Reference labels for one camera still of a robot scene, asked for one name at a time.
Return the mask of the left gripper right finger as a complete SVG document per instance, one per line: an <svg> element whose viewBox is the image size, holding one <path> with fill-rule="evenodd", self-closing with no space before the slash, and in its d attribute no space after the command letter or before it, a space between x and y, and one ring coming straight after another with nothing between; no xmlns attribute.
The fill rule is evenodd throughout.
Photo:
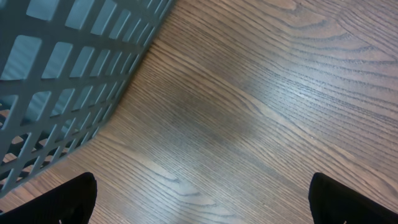
<svg viewBox="0 0 398 224"><path fill-rule="evenodd" d="M314 224L397 224L397 213L317 172L308 201Z"/></svg>

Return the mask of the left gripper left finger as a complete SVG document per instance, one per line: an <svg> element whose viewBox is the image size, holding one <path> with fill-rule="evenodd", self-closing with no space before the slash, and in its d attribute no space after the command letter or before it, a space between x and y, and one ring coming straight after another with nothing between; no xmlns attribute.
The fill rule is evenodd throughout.
<svg viewBox="0 0 398 224"><path fill-rule="evenodd" d="M97 191L94 175L85 172L1 214L1 224L88 223L95 207Z"/></svg>

